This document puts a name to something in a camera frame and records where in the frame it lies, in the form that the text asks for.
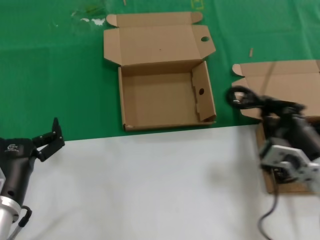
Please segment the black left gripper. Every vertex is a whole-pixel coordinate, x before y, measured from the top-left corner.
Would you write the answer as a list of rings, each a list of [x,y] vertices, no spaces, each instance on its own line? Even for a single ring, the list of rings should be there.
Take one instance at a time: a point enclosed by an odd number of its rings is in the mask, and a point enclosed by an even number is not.
[[[53,119],[51,132],[28,138],[0,139],[0,168],[5,182],[0,195],[22,205],[36,157],[44,162],[65,146],[62,129],[57,117]]]

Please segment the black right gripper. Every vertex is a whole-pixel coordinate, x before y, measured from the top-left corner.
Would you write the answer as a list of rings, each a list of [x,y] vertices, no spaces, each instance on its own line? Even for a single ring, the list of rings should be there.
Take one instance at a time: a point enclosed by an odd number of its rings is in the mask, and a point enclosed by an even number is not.
[[[272,119],[278,111],[278,100],[270,96],[261,97],[261,117],[263,133],[268,145],[279,145],[300,149],[315,161],[320,157],[320,120],[302,117],[303,104],[288,104],[283,108],[285,119]]]

